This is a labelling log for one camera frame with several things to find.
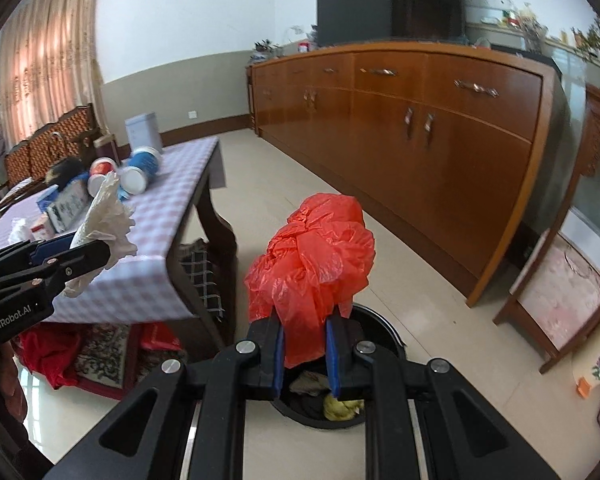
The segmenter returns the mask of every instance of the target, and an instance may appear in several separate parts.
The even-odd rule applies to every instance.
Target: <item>wooden baseboard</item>
[[[362,209],[378,220],[384,227],[389,229],[400,240],[418,253],[431,267],[444,276],[462,294],[468,296],[474,290],[478,278],[472,275],[462,265],[456,262],[445,251],[429,240],[416,228],[405,222],[390,209],[371,198],[368,194],[360,191],[339,175],[333,173],[323,165],[311,160],[305,154],[283,144],[267,132],[260,130],[261,136],[267,142],[273,144],[281,152],[286,153],[292,159],[298,161],[312,173],[315,173],[330,186],[333,186],[342,194],[355,196],[360,202]]]
[[[189,126],[163,132],[160,135],[162,136],[162,144],[164,146],[173,146],[174,144],[180,144],[188,140],[202,139],[202,137],[224,134],[225,132],[243,130],[245,128],[251,128],[251,116],[249,114],[190,124]],[[130,154],[131,146],[129,144],[118,146],[120,160],[127,158]]]

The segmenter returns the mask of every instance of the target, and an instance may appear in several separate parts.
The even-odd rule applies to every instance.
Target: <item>red cloth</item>
[[[180,340],[163,322],[147,323],[142,327],[142,350],[181,350]]]
[[[74,361],[87,327],[69,323],[39,323],[19,336],[16,350],[23,365],[46,377],[52,388],[76,386]]]
[[[324,355],[327,316],[337,304],[349,317],[375,255],[358,201],[318,193],[302,202],[256,258],[244,279],[249,321],[270,316],[275,306],[285,329],[287,368]]]

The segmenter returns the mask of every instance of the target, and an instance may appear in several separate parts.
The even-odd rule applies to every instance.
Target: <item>chair backrest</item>
[[[5,156],[4,165],[7,169],[10,188],[25,178],[29,178],[31,176],[29,141],[23,140],[16,144]]]
[[[39,180],[56,162],[76,156],[89,166],[95,159],[93,139],[100,136],[93,106],[77,106],[57,122],[45,124],[29,139],[31,176]]]

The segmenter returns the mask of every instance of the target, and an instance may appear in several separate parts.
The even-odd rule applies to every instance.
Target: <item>purple checkered tablecloth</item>
[[[103,270],[78,298],[56,297],[55,313],[48,320],[139,323],[192,317],[171,285],[166,255],[207,165],[210,187],[224,187],[217,137],[165,148],[155,181],[147,191],[128,201],[135,208],[136,221],[128,238],[138,246],[138,254],[126,256],[111,269]],[[13,205],[0,218],[0,249],[9,245],[14,218],[35,218],[40,214],[38,195]]]

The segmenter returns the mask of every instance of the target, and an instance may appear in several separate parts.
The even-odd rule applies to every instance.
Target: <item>screw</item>
[[[256,343],[253,341],[245,340],[236,343],[235,349],[238,354],[250,354],[256,349]]]
[[[376,351],[376,345],[371,341],[360,341],[356,345],[356,350],[361,354],[372,354]]]
[[[444,359],[433,359],[429,363],[429,366],[437,374],[446,374],[451,369],[449,361],[445,361]]]
[[[177,359],[167,359],[162,363],[162,371],[166,374],[174,374],[180,370],[180,361]]]

